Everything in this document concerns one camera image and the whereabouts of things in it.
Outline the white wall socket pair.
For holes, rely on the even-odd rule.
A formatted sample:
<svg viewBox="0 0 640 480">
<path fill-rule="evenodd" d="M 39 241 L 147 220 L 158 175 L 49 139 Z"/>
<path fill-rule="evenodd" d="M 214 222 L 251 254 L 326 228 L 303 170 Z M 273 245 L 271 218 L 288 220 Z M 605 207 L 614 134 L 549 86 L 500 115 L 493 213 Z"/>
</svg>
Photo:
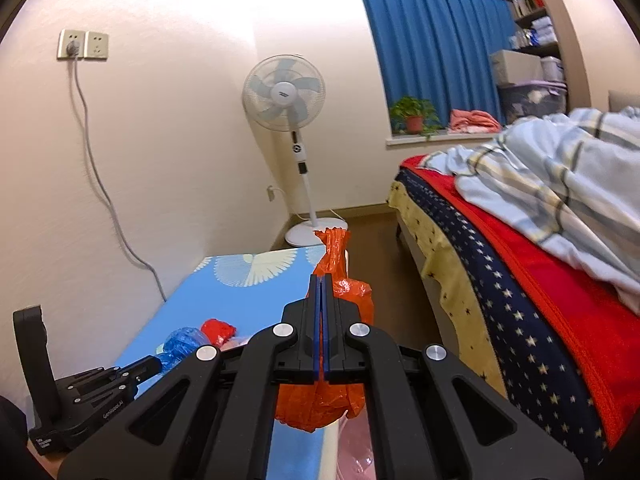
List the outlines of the white wall socket pair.
<svg viewBox="0 0 640 480">
<path fill-rule="evenodd" d="M 110 36 L 105 32 L 83 32 L 82 30 L 63 29 L 58 36 L 56 58 L 85 58 L 101 61 L 108 58 Z"/>
</svg>

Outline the small red plastic bag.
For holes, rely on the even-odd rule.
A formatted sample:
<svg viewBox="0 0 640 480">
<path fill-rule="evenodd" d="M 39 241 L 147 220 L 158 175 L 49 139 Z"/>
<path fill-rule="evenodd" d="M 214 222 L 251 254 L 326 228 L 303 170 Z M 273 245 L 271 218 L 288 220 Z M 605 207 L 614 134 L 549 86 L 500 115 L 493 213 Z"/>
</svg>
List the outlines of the small red plastic bag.
<svg viewBox="0 0 640 480">
<path fill-rule="evenodd" d="M 236 328 L 224 321 L 210 318 L 205 321 L 200 331 L 207 337 L 209 342 L 218 348 L 222 348 L 225 344 L 235 336 Z"/>
</svg>

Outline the wooden bookshelf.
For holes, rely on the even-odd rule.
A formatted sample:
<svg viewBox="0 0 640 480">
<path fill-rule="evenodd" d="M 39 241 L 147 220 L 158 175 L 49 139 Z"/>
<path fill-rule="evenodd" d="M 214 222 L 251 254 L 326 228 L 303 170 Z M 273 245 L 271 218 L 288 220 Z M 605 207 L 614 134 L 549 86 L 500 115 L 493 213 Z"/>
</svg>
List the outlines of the wooden bookshelf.
<svg viewBox="0 0 640 480">
<path fill-rule="evenodd" d="M 586 61 L 563 0 L 506 0 L 514 21 L 508 50 L 562 61 L 567 108 L 592 104 Z"/>
</svg>

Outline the plaid light blue quilt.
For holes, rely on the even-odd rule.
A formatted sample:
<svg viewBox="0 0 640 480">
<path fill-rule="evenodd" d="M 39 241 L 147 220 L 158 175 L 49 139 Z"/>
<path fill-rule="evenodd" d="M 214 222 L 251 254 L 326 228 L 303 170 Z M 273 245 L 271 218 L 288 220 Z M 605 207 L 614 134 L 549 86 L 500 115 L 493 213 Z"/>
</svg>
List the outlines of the plaid light blue quilt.
<svg viewBox="0 0 640 480">
<path fill-rule="evenodd" d="M 638 108 L 522 118 L 488 143 L 419 166 L 454 177 L 468 203 L 639 310 Z"/>
</svg>

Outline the large orange-red plastic bag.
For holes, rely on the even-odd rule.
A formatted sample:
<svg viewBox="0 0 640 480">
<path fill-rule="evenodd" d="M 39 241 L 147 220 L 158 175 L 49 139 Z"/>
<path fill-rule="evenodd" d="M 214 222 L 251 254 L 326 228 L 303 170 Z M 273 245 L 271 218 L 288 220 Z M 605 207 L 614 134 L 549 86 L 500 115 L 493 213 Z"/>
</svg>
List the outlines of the large orange-red plastic bag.
<svg viewBox="0 0 640 480">
<path fill-rule="evenodd" d="M 363 323 L 374 322 L 372 289 L 366 282 L 347 276 L 346 248 L 350 233 L 342 228 L 316 231 L 326 252 L 314 268 L 315 276 L 331 275 L 333 297 L 356 304 Z M 319 378 L 312 385 L 282 385 L 279 390 L 276 419 L 286 426 L 314 432 L 339 420 L 357 417 L 366 405 L 363 385 L 332 385 L 324 377 L 328 358 L 326 320 L 319 332 Z"/>
</svg>

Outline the blue patterned table cloth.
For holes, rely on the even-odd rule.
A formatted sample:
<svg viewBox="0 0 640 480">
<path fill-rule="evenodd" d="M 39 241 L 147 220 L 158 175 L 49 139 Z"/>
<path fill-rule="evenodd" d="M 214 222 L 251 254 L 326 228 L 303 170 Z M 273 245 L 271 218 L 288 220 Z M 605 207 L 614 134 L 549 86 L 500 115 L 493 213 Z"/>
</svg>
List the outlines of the blue patterned table cloth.
<svg viewBox="0 0 640 480">
<path fill-rule="evenodd" d="M 236 338 L 280 321 L 286 304 L 306 295 L 309 277 L 324 254 L 321 245 L 262 254 L 204 259 L 142 327 L 115 361 L 124 366 L 160 351 L 174 331 L 199 328 L 210 318 L 236 328 Z M 338 423 L 312 434 L 276 422 L 267 470 L 269 479 L 334 479 Z"/>
</svg>

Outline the blue plastic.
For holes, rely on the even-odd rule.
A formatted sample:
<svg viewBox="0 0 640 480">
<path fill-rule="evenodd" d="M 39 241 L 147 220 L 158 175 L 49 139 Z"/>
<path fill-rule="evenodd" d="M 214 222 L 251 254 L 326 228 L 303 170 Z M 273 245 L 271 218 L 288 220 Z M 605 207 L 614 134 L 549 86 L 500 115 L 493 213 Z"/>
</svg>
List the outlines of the blue plastic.
<svg viewBox="0 0 640 480">
<path fill-rule="evenodd" d="M 162 364 L 162 373 L 170 372 L 198 348 L 210 344 L 198 328 L 183 327 L 174 330 L 156 349 L 156 357 Z"/>
</svg>

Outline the navy star bed sheet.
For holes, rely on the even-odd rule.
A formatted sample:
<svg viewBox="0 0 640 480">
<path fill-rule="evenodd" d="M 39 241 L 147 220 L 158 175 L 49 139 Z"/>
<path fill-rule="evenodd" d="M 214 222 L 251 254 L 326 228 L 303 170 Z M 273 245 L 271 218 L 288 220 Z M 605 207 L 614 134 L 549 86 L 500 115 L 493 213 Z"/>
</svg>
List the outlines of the navy star bed sheet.
<svg viewBox="0 0 640 480">
<path fill-rule="evenodd" d="M 484 235 L 436 188 L 399 169 L 387 203 L 459 359 L 564 445 L 591 476 L 608 455 L 584 374 Z"/>
</svg>

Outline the pink plastic trash basin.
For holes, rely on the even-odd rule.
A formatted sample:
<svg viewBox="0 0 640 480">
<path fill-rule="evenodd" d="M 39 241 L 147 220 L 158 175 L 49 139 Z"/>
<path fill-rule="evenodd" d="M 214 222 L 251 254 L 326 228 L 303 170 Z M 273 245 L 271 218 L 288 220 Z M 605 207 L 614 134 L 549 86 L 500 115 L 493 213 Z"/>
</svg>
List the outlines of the pink plastic trash basin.
<svg viewBox="0 0 640 480">
<path fill-rule="evenodd" d="M 375 480 L 374 453 L 367 409 L 357 417 L 343 417 L 338 426 L 336 478 Z"/>
</svg>

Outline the white standing fan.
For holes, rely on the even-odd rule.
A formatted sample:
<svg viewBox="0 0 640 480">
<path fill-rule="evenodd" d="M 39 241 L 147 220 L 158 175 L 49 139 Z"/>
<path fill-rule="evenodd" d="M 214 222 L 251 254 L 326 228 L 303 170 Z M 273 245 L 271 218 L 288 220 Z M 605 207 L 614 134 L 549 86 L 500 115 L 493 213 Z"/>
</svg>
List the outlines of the white standing fan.
<svg viewBox="0 0 640 480">
<path fill-rule="evenodd" d="M 320 114 L 325 98 L 326 85 L 318 68 L 298 54 L 264 58 L 247 75 L 242 90 L 245 113 L 253 122 L 291 137 L 297 172 L 309 206 L 308 218 L 285 233 L 285 241 L 297 248 L 320 245 L 318 234 L 327 229 L 348 228 L 342 218 L 320 217 L 311 197 L 302 129 Z"/>
</svg>

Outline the white plastic jar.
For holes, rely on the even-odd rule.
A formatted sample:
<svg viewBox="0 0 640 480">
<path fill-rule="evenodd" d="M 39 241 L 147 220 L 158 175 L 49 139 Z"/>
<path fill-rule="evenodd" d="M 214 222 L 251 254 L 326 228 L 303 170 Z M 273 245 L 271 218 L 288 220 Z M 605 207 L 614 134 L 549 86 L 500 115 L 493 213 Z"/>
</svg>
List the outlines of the white plastic jar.
<svg viewBox="0 0 640 480">
<path fill-rule="evenodd" d="M 562 61 L 554 56 L 546 56 L 540 60 L 544 79 L 548 81 L 564 82 L 564 68 Z"/>
</svg>

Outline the cardboard box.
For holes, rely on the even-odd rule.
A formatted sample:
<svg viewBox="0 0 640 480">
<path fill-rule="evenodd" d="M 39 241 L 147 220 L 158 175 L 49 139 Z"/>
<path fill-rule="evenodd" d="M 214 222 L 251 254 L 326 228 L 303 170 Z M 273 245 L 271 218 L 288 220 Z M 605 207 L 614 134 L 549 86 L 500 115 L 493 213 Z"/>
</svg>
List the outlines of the cardboard box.
<svg viewBox="0 0 640 480">
<path fill-rule="evenodd" d="M 536 55 L 499 50 L 489 58 L 498 86 L 544 79 L 541 60 Z"/>
</svg>

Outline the purple lidded storage bin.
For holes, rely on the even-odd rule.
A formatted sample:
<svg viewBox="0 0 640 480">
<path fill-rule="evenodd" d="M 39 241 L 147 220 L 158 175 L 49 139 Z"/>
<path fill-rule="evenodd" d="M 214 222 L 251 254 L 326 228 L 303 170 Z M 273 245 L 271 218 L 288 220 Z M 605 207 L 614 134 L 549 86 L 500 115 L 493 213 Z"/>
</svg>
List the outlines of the purple lidded storage bin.
<svg viewBox="0 0 640 480">
<path fill-rule="evenodd" d="M 567 88 L 564 82 L 532 80 L 498 87 L 504 119 L 508 124 L 534 116 L 565 114 Z"/>
</svg>

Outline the pink folded clothes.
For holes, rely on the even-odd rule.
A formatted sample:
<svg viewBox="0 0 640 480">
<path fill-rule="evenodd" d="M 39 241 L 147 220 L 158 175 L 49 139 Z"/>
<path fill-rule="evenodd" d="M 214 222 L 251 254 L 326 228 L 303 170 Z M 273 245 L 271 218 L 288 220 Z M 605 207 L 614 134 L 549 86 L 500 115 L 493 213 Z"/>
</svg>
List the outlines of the pink folded clothes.
<svg viewBox="0 0 640 480">
<path fill-rule="evenodd" d="M 457 110 L 450 112 L 448 131 L 451 133 L 498 133 L 498 120 L 484 110 Z"/>
</svg>

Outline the blue curtain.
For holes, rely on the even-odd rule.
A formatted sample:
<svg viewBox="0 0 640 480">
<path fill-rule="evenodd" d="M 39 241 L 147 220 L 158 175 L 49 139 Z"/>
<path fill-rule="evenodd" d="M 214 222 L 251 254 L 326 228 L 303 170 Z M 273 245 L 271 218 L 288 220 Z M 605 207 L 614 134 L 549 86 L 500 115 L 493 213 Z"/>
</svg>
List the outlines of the blue curtain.
<svg viewBox="0 0 640 480">
<path fill-rule="evenodd" d="M 506 0 L 362 0 L 389 106 L 410 96 L 503 120 L 490 56 L 509 50 L 515 24 Z"/>
</svg>

